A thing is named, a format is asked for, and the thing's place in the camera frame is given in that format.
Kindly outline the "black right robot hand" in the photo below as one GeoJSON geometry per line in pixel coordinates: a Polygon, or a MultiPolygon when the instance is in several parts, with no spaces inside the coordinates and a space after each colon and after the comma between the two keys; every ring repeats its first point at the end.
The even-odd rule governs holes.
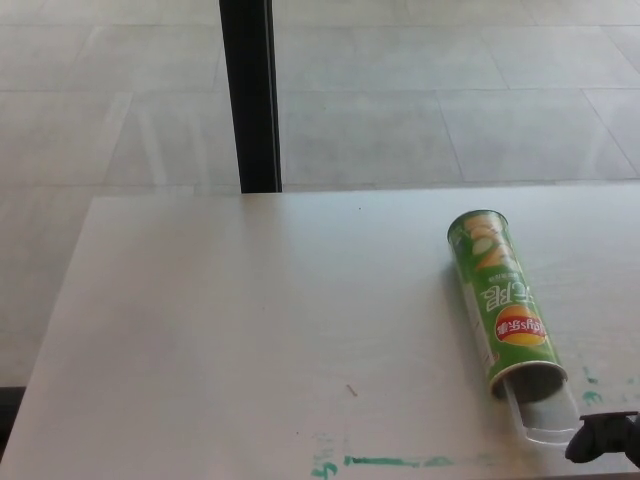
{"type": "Polygon", "coordinates": [[[610,412],[582,415],[582,425],[569,441],[565,458],[589,463],[608,453],[623,453],[639,467],[639,412],[610,412]]]}

